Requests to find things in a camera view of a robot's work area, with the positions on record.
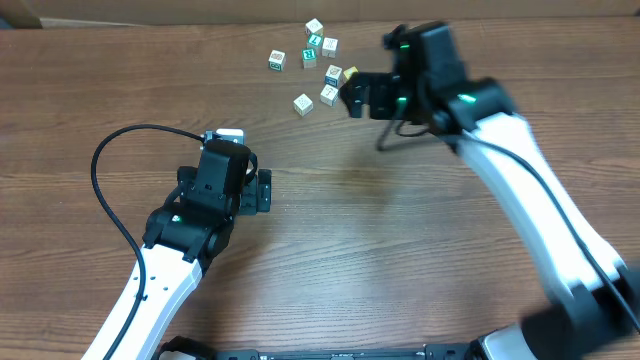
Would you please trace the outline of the top white ball block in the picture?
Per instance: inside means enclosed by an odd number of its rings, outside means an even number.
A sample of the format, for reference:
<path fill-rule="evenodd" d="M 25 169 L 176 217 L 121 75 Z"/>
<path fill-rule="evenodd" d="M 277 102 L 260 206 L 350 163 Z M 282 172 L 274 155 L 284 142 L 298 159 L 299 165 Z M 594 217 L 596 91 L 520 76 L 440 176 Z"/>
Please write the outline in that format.
<path fill-rule="evenodd" d="M 311 34 L 322 36 L 324 34 L 324 26 L 317 18 L 313 18 L 305 24 L 305 32 L 308 36 Z"/>

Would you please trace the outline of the green letter R block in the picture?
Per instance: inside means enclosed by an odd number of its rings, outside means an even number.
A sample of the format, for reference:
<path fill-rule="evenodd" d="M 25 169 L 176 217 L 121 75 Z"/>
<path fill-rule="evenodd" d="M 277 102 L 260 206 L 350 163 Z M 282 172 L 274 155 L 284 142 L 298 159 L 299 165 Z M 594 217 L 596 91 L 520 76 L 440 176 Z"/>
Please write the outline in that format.
<path fill-rule="evenodd" d="M 303 49 L 301 51 L 301 58 L 304 69 L 315 68 L 317 66 L 317 53 L 315 49 Z"/>

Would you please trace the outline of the yellow letter S block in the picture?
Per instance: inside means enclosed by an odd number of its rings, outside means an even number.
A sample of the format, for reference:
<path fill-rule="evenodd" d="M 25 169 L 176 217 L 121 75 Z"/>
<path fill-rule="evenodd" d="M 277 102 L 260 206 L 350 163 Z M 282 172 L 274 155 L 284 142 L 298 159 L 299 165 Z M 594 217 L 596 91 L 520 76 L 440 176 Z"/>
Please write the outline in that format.
<path fill-rule="evenodd" d="M 306 94 L 301 94 L 293 100 L 293 108 L 301 117 L 304 117 L 313 110 L 314 105 Z"/>

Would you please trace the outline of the blue sided white block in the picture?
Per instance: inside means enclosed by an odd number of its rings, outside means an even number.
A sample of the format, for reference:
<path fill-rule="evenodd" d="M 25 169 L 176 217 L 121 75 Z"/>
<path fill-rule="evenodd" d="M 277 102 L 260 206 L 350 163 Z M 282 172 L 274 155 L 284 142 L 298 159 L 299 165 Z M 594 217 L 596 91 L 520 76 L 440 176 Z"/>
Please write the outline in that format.
<path fill-rule="evenodd" d="M 330 65 L 325 73 L 325 83 L 327 85 L 338 88 L 340 86 L 340 77 L 342 74 L 342 68 Z"/>

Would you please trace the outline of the white umbrella block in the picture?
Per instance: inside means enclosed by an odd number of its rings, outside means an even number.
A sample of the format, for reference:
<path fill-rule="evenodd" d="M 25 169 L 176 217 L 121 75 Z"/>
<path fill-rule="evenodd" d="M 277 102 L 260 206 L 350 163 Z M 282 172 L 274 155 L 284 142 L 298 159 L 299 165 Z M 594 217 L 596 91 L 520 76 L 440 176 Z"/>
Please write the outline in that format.
<path fill-rule="evenodd" d="M 324 57 L 335 58 L 338 49 L 338 40 L 336 38 L 325 37 L 321 47 L 321 55 Z"/>

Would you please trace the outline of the yellow top centre block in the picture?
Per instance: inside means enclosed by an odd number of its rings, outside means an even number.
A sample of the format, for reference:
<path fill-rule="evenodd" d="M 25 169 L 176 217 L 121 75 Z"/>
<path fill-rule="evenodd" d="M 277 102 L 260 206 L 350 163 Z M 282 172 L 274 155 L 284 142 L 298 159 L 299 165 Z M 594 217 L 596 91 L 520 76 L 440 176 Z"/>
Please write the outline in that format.
<path fill-rule="evenodd" d="M 358 73 L 358 72 L 359 72 L 359 70 L 358 70 L 355 66 L 352 66 L 352 67 L 350 67 L 350 68 L 348 68 L 348 69 L 345 69 L 345 70 L 343 71 L 343 73 L 342 73 L 342 75 L 343 75 L 343 79 L 344 79 L 344 82 L 348 82 L 348 81 L 349 81 L 349 79 L 350 79 L 354 74 L 356 74 L 356 73 Z"/>

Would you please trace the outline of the green letter L block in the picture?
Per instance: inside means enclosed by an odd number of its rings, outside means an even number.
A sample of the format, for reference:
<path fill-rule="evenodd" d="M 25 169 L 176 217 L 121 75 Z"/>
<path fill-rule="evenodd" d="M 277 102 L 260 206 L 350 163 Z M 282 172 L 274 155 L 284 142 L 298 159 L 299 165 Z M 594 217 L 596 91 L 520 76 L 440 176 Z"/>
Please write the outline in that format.
<path fill-rule="evenodd" d="M 311 49 L 319 51 L 323 44 L 323 37 L 321 35 L 312 33 L 309 35 L 306 46 Z"/>

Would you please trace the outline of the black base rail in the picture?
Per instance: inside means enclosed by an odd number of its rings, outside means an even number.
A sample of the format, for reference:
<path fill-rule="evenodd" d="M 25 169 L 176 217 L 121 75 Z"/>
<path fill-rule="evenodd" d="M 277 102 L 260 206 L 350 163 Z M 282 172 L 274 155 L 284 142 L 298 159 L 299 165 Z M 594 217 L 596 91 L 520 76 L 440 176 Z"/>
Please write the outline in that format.
<path fill-rule="evenodd" d="M 416 349 L 361 349 L 267 352 L 255 349 L 221 351 L 177 336 L 161 345 L 152 360 L 471 360 L 482 359 L 467 343 L 431 344 Z"/>

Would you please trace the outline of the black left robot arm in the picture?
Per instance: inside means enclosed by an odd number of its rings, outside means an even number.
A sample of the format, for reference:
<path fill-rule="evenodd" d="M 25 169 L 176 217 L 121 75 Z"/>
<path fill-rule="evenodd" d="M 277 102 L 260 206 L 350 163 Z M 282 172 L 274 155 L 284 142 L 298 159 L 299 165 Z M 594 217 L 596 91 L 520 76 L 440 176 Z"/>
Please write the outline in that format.
<path fill-rule="evenodd" d="M 198 166 L 148 217 L 143 244 L 119 299 L 84 356 L 149 359 L 174 315 L 227 246 L 235 221 L 268 212 L 271 172 L 239 135 L 204 142 Z"/>

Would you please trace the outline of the white blue edged block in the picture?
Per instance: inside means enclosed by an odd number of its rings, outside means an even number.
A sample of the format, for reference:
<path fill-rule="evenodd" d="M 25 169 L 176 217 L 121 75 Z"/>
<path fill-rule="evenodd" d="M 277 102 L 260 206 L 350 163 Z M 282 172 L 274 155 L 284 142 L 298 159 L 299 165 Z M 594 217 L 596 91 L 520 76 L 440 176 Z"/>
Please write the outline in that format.
<path fill-rule="evenodd" d="M 336 104 L 339 96 L 339 90 L 329 84 L 326 84 L 320 93 L 320 100 L 322 103 L 333 107 Z"/>

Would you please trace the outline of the green letter B block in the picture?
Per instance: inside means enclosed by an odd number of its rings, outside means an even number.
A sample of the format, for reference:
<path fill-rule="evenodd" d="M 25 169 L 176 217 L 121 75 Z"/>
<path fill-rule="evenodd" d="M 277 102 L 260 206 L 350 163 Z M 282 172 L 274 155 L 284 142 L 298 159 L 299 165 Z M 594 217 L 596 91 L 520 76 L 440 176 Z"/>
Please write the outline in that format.
<path fill-rule="evenodd" d="M 286 64 L 286 53 L 279 50 L 272 50 L 268 58 L 269 68 L 282 72 Z"/>

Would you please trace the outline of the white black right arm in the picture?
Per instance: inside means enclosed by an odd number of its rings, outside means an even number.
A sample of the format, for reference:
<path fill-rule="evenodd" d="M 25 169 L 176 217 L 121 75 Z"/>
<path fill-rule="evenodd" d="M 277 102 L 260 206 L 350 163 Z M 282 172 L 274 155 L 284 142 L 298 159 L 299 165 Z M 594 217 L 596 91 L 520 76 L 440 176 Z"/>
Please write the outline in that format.
<path fill-rule="evenodd" d="M 588 223 L 504 88 L 470 79 L 452 46 L 401 43 L 389 73 L 340 89 L 351 117 L 424 124 L 495 196 L 528 249 L 547 308 L 472 341 L 469 359 L 579 359 L 639 329 L 639 275 Z"/>

